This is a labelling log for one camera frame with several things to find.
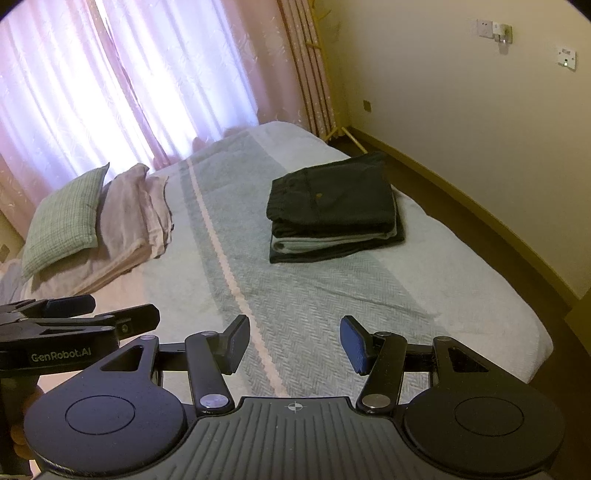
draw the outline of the wooden floor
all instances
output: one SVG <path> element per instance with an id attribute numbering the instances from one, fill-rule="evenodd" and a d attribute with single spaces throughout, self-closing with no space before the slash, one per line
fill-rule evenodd
<path id="1" fill-rule="evenodd" d="M 346 137 L 330 145 L 350 156 L 361 154 Z M 376 150 L 364 145 L 369 151 Z M 499 235 L 444 191 L 392 157 L 388 172 L 396 188 L 447 225 L 503 275 L 544 323 L 554 352 L 531 385 L 559 406 L 567 426 L 563 447 L 550 473 L 556 480 L 591 479 L 591 356 L 563 321 L 568 306 Z"/>

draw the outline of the sheer white curtain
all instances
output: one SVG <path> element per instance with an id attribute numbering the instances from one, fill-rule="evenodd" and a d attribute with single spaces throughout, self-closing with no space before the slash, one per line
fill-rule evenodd
<path id="1" fill-rule="evenodd" d="M 185 158 L 258 125 L 256 99 L 219 0 L 102 4 L 121 63 L 167 155 Z"/>
<path id="2" fill-rule="evenodd" d="M 149 161 L 86 0 L 26 0 L 0 23 L 0 154 L 33 203 L 92 168 Z"/>
<path id="3" fill-rule="evenodd" d="M 277 0 L 24 0 L 0 22 L 0 209 L 23 237 L 91 168 L 307 117 Z"/>

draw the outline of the stack of folded clothes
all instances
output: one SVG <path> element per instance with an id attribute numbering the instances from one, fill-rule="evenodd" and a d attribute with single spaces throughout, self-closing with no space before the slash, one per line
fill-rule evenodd
<path id="1" fill-rule="evenodd" d="M 377 152 L 273 180 L 271 263 L 315 262 L 402 242 L 404 228 Z"/>

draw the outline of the human hand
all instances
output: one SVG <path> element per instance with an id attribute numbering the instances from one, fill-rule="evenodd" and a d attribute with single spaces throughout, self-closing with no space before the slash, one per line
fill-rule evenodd
<path id="1" fill-rule="evenodd" d="M 33 402 L 42 395 L 43 390 L 41 389 L 41 387 L 37 386 L 33 394 L 31 394 L 31 396 L 28 397 L 22 404 L 23 417 L 29 409 L 29 407 L 33 404 Z M 23 429 L 22 422 L 10 427 L 10 437 L 14 442 L 14 451 L 16 452 L 16 454 L 19 457 L 24 458 L 26 460 L 33 460 L 33 452 L 27 446 L 27 441 L 25 440 L 25 431 Z"/>

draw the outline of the black circular disc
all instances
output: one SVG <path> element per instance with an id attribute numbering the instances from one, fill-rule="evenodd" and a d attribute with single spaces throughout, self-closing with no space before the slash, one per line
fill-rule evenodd
<path id="1" fill-rule="evenodd" d="M 478 394 L 433 387 L 409 403 L 403 425 L 423 455 L 460 476 L 535 472 L 564 435 L 556 406 L 533 390 Z"/>
<path id="2" fill-rule="evenodd" d="M 134 417 L 134 405 L 112 395 L 83 398 L 66 411 L 68 425 L 88 435 L 106 435 L 124 429 Z"/>
<path id="3" fill-rule="evenodd" d="M 495 397 L 464 400 L 456 407 L 455 415 L 456 421 L 466 430 L 487 437 L 513 433 L 523 425 L 524 419 L 518 406 Z"/>
<path id="4" fill-rule="evenodd" d="M 74 476 L 122 475 L 177 444 L 186 430 L 181 402 L 150 379 L 126 374 L 56 389 L 31 406 L 25 435 L 46 466 Z"/>

